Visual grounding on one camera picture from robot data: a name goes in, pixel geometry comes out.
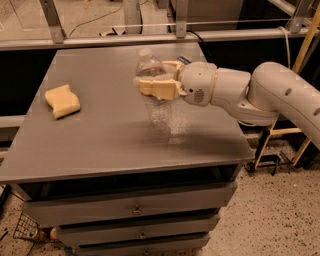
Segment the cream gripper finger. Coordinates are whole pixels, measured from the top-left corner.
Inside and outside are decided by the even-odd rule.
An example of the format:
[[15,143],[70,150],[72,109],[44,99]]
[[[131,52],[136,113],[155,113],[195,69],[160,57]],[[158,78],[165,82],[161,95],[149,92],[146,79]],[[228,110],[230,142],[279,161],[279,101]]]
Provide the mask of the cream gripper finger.
[[153,96],[165,100],[173,100],[180,96],[186,96],[187,92],[182,88],[179,81],[153,80],[144,77],[135,77],[133,85],[145,96]]
[[174,80],[179,78],[179,74],[184,67],[184,64],[180,61],[163,61],[162,64],[166,73]]

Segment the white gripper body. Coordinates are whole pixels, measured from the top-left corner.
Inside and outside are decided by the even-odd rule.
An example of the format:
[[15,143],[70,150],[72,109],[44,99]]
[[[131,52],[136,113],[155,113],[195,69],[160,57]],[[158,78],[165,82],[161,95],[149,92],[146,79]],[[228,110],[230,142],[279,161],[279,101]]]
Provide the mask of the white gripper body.
[[205,107],[210,103],[217,66],[207,62],[186,65],[179,75],[186,94],[182,99],[191,105]]

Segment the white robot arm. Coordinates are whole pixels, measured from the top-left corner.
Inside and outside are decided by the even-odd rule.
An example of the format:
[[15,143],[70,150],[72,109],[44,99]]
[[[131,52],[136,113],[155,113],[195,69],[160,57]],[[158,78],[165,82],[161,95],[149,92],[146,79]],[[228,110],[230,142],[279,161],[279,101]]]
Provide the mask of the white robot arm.
[[249,73],[207,62],[166,61],[164,66],[165,74],[138,75],[134,86],[147,96],[218,106],[258,126],[268,126],[282,115],[320,148],[320,91],[287,67],[265,62]]

